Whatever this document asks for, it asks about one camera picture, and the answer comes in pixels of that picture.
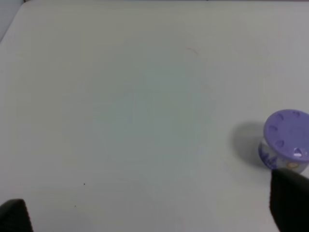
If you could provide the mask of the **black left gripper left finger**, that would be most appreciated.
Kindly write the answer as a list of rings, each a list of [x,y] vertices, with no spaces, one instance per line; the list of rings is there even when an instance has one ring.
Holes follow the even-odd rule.
[[[0,206],[0,232],[33,232],[23,199],[11,199]]]

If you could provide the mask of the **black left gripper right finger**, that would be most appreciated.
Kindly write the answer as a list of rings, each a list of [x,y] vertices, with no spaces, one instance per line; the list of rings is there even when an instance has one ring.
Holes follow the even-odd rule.
[[[269,208],[280,232],[307,232],[309,179],[288,169],[272,170]]]

